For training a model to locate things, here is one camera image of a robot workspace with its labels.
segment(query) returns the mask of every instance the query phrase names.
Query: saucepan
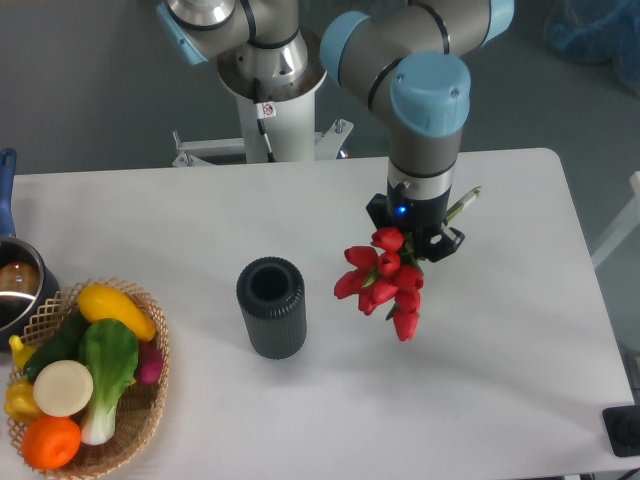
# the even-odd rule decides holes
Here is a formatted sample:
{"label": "saucepan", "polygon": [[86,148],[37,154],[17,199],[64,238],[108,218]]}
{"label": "saucepan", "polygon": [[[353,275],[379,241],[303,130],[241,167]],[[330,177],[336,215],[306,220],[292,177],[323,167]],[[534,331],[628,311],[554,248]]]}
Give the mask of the saucepan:
{"label": "saucepan", "polygon": [[16,238],[11,213],[17,154],[0,152],[0,351],[9,351],[9,337],[22,335],[29,318],[59,290],[58,281],[40,254]]}

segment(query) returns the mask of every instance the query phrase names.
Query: woven basket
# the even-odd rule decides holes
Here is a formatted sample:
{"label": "woven basket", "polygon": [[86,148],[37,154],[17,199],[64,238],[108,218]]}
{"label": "woven basket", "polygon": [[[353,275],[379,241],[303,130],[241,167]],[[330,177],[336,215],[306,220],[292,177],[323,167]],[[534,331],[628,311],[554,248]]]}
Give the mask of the woven basket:
{"label": "woven basket", "polygon": [[[25,345],[39,347],[51,337],[60,322],[76,307],[80,291],[87,285],[99,283],[115,287],[127,294],[144,311],[156,326],[156,336],[152,340],[162,352],[164,368],[157,384],[141,385],[136,383],[125,391],[118,402],[116,430],[113,437],[104,445],[89,446],[82,444],[76,456],[58,470],[41,471],[47,479],[90,480],[101,477],[128,463],[147,444],[155,431],[164,407],[169,379],[169,338],[164,314],[151,295],[135,284],[122,280],[89,280],[56,293],[44,305],[38,308],[24,329],[22,341]],[[9,383],[21,378],[14,366]],[[11,445],[20,453],[22,437],[27,426],[12,419],[7,421]]]}

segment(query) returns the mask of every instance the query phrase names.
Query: white table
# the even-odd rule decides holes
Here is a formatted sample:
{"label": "white table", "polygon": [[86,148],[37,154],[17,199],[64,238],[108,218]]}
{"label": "white table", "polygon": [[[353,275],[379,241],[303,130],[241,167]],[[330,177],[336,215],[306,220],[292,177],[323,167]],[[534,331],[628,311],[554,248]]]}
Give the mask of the white table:
{"label": "white table", "polygon": [[[386,160],[18,177],[18,236],[60,283],[119,277],[170,327],[165,415],[112,480],[507,479],[623,470],[601,411],[632,403],[557,156],[462,154],[460,251],[425,264],[423,318],[397,341],[386,308],[338,301],[342,251],[367,244]],[[235,297],[252,260],[301,270],[309,333],[272,361]],[[8,358],[0,357],[7,377]],[[0,427],[2,478],[37,478]]]}

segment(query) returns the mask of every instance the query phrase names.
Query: blue pot handle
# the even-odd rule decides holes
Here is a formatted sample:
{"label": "blue pot handle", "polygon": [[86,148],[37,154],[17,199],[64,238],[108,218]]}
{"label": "blue pot handle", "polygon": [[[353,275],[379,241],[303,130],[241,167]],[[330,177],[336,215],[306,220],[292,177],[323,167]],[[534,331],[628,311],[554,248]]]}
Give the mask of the blue pot handle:
{"label": "blue pot handle", "polygon": [[17,158],[13,148],[5,148],[0,152],[0,237],[16,236],[16,227],[11,215],[11,195]]}

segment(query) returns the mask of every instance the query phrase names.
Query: bok choy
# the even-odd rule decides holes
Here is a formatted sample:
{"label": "bok choy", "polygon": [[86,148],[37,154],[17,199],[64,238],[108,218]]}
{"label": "bok choy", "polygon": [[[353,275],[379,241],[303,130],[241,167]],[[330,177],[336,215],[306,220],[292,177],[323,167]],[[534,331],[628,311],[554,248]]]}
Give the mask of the bok choy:
{"label": "bok choy", "polygon": [[138,340],[122,322],[100,320],[85,333],[80,354],[93,378],[93,394],[80,425],[82,442],[101,445],[115,432],[118,400],[138,366]]}

